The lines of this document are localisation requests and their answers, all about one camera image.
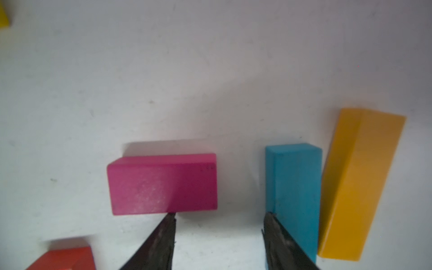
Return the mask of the magenta block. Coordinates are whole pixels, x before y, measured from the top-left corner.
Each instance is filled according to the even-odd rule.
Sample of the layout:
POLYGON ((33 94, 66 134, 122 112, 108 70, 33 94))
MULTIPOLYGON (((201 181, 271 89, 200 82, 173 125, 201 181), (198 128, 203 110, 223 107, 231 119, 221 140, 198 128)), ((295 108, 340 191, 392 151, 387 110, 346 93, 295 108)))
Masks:
POLYGON ((216 154, 127 156, 107 166, 115 216, 218 208, 216 154))

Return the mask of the yellow block group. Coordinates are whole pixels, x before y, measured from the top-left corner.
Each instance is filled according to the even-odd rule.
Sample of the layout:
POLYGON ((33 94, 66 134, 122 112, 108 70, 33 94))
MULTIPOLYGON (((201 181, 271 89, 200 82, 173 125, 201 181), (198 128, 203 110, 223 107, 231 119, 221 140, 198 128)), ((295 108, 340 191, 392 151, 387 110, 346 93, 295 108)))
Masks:
POLYGON ((8 28, 10 26, 10 21, 8 18, 8 15, 5 11, 5 8, 2 4, 2 2, 0 2, 0 28, 8 28))

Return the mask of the red block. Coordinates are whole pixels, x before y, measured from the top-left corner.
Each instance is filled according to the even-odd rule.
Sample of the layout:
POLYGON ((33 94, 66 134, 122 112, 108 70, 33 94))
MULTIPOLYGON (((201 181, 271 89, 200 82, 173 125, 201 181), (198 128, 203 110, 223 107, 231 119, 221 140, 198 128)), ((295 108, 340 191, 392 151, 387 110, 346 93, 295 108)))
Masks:
POLYGON ((78 247, 72 249, 50 250, 27 270, 96 270, 92 249, 78 247))

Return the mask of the teal block right group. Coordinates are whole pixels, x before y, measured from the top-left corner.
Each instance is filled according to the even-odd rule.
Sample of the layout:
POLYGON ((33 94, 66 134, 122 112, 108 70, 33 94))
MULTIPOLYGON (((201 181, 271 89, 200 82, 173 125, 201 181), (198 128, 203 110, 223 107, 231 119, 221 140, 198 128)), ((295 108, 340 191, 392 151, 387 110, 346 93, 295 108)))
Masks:
POLYGON ((321 200, 322 149, 311 144, 265 149, 265 208, 316 261, 321 200))

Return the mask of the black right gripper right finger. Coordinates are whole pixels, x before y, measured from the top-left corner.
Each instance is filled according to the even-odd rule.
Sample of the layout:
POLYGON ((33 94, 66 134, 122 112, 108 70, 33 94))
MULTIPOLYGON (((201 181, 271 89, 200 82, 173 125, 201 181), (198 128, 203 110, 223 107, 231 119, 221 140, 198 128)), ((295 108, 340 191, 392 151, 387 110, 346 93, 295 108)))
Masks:
POLYGON ((319 270, 275 214, 265 214, 262 234, 269 270, 319 270))

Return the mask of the amber orange block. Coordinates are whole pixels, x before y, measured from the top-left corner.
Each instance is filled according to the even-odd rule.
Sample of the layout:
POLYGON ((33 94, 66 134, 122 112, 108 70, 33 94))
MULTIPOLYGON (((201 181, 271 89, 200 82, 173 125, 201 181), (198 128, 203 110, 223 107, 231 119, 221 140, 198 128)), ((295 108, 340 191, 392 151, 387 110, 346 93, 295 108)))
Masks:
POLYGON ((343 108, 321 184, 318 256, 361 258, 406 117, 343 108))

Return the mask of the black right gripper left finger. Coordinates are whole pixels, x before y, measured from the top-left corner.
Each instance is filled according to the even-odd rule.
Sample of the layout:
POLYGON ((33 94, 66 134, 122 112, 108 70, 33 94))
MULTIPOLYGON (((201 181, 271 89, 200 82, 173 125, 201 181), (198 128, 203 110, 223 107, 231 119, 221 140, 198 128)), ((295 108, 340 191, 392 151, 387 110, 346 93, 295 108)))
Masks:
POLYGON ((176 214, 168 213, 121 270, 171 270, 176 214))

